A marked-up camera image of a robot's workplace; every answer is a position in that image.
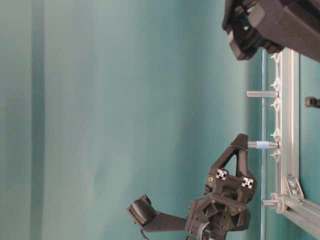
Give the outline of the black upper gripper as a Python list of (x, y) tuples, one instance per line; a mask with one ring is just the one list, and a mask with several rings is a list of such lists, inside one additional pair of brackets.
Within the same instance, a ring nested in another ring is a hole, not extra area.
[(222, 28), (237, 60), (259, 48), (270, 54), (289, 48), (320, 60), (318, 0), (227, 0)]

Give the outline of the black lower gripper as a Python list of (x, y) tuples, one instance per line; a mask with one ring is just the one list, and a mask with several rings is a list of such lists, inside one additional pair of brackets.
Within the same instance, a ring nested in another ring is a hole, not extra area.
[[(236, 172), (225, 166), (236, 156)], [(188, 240), (224, 240), (228, 232), (249, 228), (248, 203), (255, 194), (256, 180), (248, 168), (248, 135), (239, 133), (211, 165), (205, 194), (190, 206), (185, 230)]]

